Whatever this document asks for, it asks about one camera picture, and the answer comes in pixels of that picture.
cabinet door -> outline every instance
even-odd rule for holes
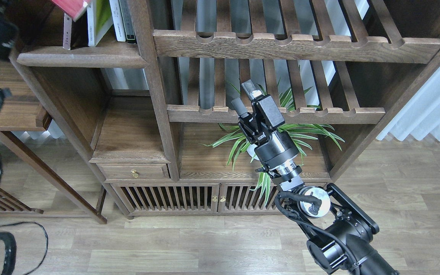
[[[217,212],[219,183],[113,183],[130,216]]]
[[[255,183],[221,183],[218,202],[218,212],[231,214],[275,214],[279,213],[274,205],[274,197],[278,193],[276,186],[271,183],[268,203],[264,205],[264,197]]]

brass latch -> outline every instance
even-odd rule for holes
[[[133,176],[134,178],[138,178],[137,170],[132,169],[132,170],[131,170],[131,176]]]

wooden table leg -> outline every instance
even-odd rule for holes
[[[33,153],[23,142],[21,142],[10,131],[0,131],[0,141],[21,160],[29,164],[35,171],[48,180],[55,188],[61,191],[66,198],[82,209],[86,214],[94,218],[100,224],[106,224],[107,220],[90,205],[79,193],[69,186],[58,174],[54,172],[45,162]]]

spider plant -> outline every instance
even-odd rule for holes
[[[232,83],[230,83],[230,85],[234,87],[234,89],[236,89],[237,92],[239,93],[241,92]],[[264,87],[262,87],[262,85],[260,84],[258,85],[262,93],[266,94]],[[303,93],[306,94],[308,91],[310,91],[311,88],[312,87],[309,87],[308,89],[304,90]],[[288,88],[286,91],[280,93],[280,105],[282,107],[285,107],[288,111],[295,110],[295,102],[293,99],[291,87]],[[307,107],[321,108],[318,105],[307,105]],[[240,132],[240,128],[238,125],[225,126],[222,123],[219,123],[218,125],[224,131],[227,131],[229,133],[226,134],[225,136],[222,136],[214,143],[208,145],[203,144],[203,145],[211,146],[212,148],[215,148],[224,142],[234,141],[234,144],[232,146],[232,149],[230,150],[230,154],[227,159],[227,165],[229,165],[230,162],[232,162],[232,170],[234,170],[237,158],[241,153],[247,151],[248,147],[250,146],[250,143],[246,140],[246,136],[244,136],[244,134]],[[296,148],[298,148],[298,151],[302,156],[302,162],[303,162],[303,158],[307,156],[307,154],[304,152],[304,148],[309,148],[310,150],[312,150],[312,147],[308,143],[302,141],[302,139],[318,139],[318,137],[313,136],[314,134],[317,134],[319,136],[330,138],[333,142],[335,142],[335,144],[339,149],[341,149],[339,141],[344,142],[344,140],[341,139],[340,136],[332,132],[329,132],[329,130],[332,131],[335,130],[329,124],[283,124],[280,127],[278,127],[278,130],[280,132],[287,132],[289,134],[289,136],[295,143]],[[251,162],[254,160],[255,157],[256,157],[255,155],[252,156]],[[267,204],[269,198],[270,186],[271,186],[271,178],[267,173],[261,172],[259,173],[259,178],[256,187],[254,189],[251,189],[251,191],[256,191],[257,189],[261,188],[260,195],[264,196],[264,205]]]

wooden drawer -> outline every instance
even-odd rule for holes
[[[164,163],[97,163],[96,165],[101,169],[107,180],[169,178],[167,164]]]

